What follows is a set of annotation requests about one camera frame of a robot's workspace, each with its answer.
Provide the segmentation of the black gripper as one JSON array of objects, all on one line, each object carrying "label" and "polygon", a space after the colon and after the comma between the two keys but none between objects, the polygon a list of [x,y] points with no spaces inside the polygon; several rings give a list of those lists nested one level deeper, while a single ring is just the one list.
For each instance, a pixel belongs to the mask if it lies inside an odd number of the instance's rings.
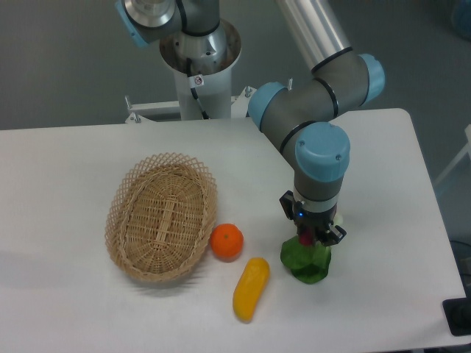
[{"label": "black gripper", "polygon": [[279,199],[287,219],[294,222],[298,234],[309,228],[314,243],[323,246],[334,246],[341,242],[347,232],[334,222],[339,195],[325,201],[314,201],[305,198],[297,190],[287,190]]}]

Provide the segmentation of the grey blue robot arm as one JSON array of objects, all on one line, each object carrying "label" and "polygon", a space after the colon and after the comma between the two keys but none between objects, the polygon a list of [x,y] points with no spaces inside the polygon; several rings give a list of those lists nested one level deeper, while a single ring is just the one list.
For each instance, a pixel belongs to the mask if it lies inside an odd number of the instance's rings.
[{"label": "grey blue robot arm", "polygon": [[[345,236],[334,216],[350,161],[349,138],[332,120],[377,97],[385,75],[372,55],[353,51],[327,1],[279,1],[278,7],[312,80],[247,91],[247,112],[294,170],[294,187],[280,203],[299,239],[332,246]],[[116,9],[137,46],[159,43],[182,119],[230,117],[231,69],[241,40],[217,1],[117,1]]]}]

